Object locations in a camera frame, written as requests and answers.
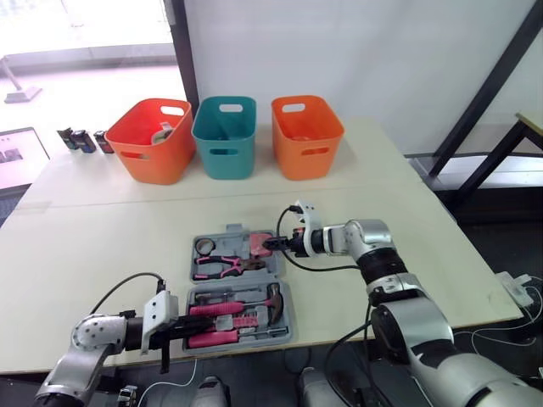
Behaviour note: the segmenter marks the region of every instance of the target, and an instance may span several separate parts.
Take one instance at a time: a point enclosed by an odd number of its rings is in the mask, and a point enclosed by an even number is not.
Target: teal storage bin
[[[214,96],[198,109],[193,137],[205,172],[217,180],[247,178],[255,167],[256,102]]]

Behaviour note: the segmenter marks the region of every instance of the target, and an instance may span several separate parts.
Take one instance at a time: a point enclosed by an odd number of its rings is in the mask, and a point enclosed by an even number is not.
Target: plastic basket
[[[294,181],[325,176],[344,133],[323,98],[289,96],[271,103],[273,151],[283,175]]]
[[[169,123],[173,132],[164,141],[152,144],[153,134],[163,129],[161,123]],[[179,181],[194,156],[192,124],[190,103],[145,99],[108,130],[106,139],[134,179],[173,184]]]
[[[217,180],[247,178],[255,167],[256,102],[243,96],[205,99],[193,136],[205,172]]]

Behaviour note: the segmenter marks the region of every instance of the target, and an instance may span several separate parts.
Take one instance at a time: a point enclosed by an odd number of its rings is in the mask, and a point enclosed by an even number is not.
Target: hammer
[[[190,315],[205,315],[205,316],[218,316],[238,314],[244,312],[249,307],[255,307],[257,305],[265,305],[268,307],[269,322],[268,325],[273,325],[281,319],[283,315],[283,295],[279,289],[279,284],[274,282],[267,288],[268,299],[259,301],[256,303],[242,303],[239,301],[230,301],[220,304],[210,305],[197,305],[191,307],[188,313]]]

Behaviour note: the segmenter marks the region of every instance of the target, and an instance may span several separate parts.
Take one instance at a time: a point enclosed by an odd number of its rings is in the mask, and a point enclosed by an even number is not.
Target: gray tool case
[[[284,262],[281,252],[272,252],[269,257],[260,257],[258,259],[266,262],[266,267],[258,270],[246,270],[241,276],[224,276],[221,279],[198,280],[196,275],[211,275],[221,273],[230,268],[230,265],[221,263],[212,263],[197,265],[196,259],[203,257],[196,251],[195,244],[198,240],[209,238],[215,244],[209,256],[239,256],[241,259],[250,257],[250,235],[251,233],[269,233],[272,231],[248,231],[243,229],[240,224],[227,225],[227,232],[216,235],[205,235],[195,237],[192,247],[192,262],[190,267],[190,280],[196,284],[188,292],[186,315],[190,314],[193,306],[201,304],[221,304],[225,301],[259,303],[264,302],[268,297],[268,287],[271,284],[278,284],[283,296],[283,314],[272,325],[268,325],[271,310],[263,304],[248,307],[243,315],[256,317],[258,326],[242,327],[238,331],[246,332],[246,336],[240,336],[238,342],[221,345],[208,346],[204,348],[190,348],[189,340],[183,340],[183,351],[187,354],[208,354],[210,352],[225,352],[243,348],[257,348],[260,346],[279,345],[288,343],[293,337],[292,320],[292,299],[290,290],[285,282],[282,282],[279,276],[284,271]],[[232,318],[224,315],[216,317],[217,331],[229,331],[233,329]],[[285,332],[267,334],[268,330],[277,330],[282,328]]]

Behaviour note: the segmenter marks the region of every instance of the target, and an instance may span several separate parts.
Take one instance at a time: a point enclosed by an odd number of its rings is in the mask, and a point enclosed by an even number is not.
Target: tool kit
[[[292,339],[292,301],[280,252],[262,243],[272,231],[227,232],[194,238],[187,315],[215,319],[208,332],[183,341],[187,354],[223,352],[287,343]]]

